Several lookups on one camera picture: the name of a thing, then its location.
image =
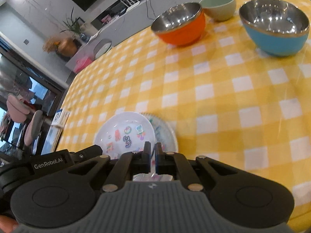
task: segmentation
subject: metal screw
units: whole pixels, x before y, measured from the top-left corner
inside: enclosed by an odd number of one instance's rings
[[[115,184],[107,184],[107,185],[104,185],[102,189],[105,192],[111,193],[111,192],[117,191],[118,186],[116,186]]]
[[[203,190],[203,186],[198,183],[193,183],[188,186],[188,189],[192,192],[199,192]]]

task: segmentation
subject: orange bowl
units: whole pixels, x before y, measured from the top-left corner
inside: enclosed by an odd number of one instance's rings
[[[154,20],[151,30],[164,42],[183,46],[198,40],[205,29],[199,3],[185,3],[165,11]]]

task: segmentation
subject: pink cushion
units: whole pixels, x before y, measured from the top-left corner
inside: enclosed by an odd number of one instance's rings
[[[20,112],[19,110],[17,110],[8,100],[7,100],[7,109],[14,122],[16,123],[25,122],[27,116],[22,112]]]
[[[22,103],[15,95],[9,94],[7,97],[7,100],[20,112],[22,112],[25,115],[28,115],[30,113],[29,108]]]

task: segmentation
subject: blue bowl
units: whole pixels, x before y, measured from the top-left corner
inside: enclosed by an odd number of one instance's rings
[[[291,3],[251,0],[240,7],[239,15],[251,39],[269,54],[296,54],[308,38],[309,19]]]

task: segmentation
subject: yellow checkered tablecloth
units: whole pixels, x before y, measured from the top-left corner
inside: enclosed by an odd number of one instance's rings
[[[239,8],[247,0],[237,0]],[[310,0],[286,0],[310,18]],[[207,18],[197,43],[176,48],[146,28],[80,72],[63,108],[71,111],[58,150],[93,144],[123,111],[153,113],[175,129],[187,158],[207,155],[285,185],[289,222],[311,226],[311,37],[293,57],[260,51],[238,16]]]

